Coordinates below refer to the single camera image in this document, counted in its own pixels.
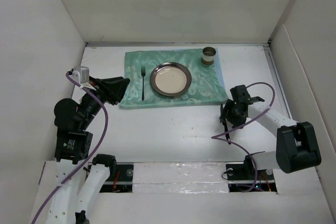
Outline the black knife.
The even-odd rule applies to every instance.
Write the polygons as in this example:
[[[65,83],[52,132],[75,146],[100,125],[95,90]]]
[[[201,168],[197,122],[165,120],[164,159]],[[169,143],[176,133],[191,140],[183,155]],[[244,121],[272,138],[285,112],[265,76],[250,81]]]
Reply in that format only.
[[[225,132],[227,132],[227,131],[228,131],[228,126],[227,126],[227,122],[226,122],[226,121],[223,122],[223,126],[224,126],[224,130],[225,130]],[[230,140],[229,133],[227,133],[227,134],[225,135],[225,137],[226,137],[227,143],[228,143],[229,145],[231,145],[231,140]]]

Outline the green satin placemat cloth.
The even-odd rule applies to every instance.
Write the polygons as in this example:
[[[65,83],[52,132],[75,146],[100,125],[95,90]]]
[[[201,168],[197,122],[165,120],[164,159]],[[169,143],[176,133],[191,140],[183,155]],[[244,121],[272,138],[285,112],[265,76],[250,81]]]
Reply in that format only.
[[[166,97],[155,92],[150,85],[150,75],[155,67],[165,62],[184,65],[192,75],[189,89],[178,97]],[[144,101],[142,101],[141,66],[145,66]],[[226,102],[219,55],[212,65],[202,63],[202,48],[132,51],[124,57],[124,77],[130,79],[124,98],[119,103],[122,109],[163,108],[189,105],[219,105]]]

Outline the black metal fork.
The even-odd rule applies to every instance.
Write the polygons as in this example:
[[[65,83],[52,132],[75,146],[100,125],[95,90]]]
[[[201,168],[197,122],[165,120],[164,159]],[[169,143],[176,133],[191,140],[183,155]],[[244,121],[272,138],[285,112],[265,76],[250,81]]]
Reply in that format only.
[[[145,66],[141,66],[141,76],[142,76],[142,101],[144,101],[144,77],[146,75]]]

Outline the round metal plate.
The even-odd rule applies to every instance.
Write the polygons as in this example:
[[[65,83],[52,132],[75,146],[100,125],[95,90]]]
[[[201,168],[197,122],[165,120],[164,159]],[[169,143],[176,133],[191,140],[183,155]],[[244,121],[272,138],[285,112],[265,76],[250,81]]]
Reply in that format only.
[[[165,62],[155,67],[150,75],[152,89],[166,97],[183,95],[190,87],[192,75],[182,64]]]

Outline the metal cup with cork base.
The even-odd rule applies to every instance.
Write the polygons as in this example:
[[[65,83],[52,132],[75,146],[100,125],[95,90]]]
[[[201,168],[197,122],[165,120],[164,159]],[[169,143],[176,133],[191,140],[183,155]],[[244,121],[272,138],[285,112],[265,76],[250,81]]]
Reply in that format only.
[[[202,50],[202,63],[205,65],[212,65],[215,60],[217,51],[213,47],[205,47]]]

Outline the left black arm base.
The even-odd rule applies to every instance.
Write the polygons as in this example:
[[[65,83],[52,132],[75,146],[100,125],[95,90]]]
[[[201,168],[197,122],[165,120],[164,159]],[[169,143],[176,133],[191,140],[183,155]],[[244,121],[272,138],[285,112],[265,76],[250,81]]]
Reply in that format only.
[[[133,163],[117,163],[116,175],[111,175],[100,189],[101,193],[131,193],[134,175]]]

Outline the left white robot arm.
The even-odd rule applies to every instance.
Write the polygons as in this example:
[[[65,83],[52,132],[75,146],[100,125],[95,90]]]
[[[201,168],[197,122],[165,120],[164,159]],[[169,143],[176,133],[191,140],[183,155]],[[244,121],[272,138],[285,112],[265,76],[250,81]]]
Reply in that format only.
[[[55,149],[56,188],[45,200],[50,202],[46,223],[89,223],[93,207],[106,180],[117,176],[117,163],[113,155],[97,154],[108,128],[105,104],[117,105],[125,95],[130,79],[123,77],[98,79],[78,83],[84,91],[79,102],[62,99],[54,107],[57,142]],[[93,139],[87,128],[99,111],[104,113],[103,131],[93,149]]]

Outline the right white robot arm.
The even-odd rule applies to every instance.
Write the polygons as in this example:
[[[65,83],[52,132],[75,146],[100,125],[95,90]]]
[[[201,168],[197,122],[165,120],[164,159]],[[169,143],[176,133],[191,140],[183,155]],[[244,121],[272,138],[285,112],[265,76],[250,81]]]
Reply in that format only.
[[[258,122],[276,138],[276,149],[272,152],[256,153],[247,156],[251,161],[243,165],[243,173],[254,179],[262,170],[280,169],[286,174],[316,167],[322,158],[314,127],[309,122],[297,122],[262,105],[261,97],[251,97],[247,86],[240,85],[230,89],[232,99],[221,105],[221,123],[230,123],[232,129],[242,129],[253,122]]]

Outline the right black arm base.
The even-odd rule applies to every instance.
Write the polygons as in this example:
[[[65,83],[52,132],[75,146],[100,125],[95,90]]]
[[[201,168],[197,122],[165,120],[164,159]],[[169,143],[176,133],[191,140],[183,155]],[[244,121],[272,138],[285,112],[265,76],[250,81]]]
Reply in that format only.
[[[228,163],[222,173],[222,179],[227,181],[230,193],[248,190],[255,179],[255,172],[248,172],[243,163]],[[259,170],[255,185],[250,192],[277,192],[272,169]]]

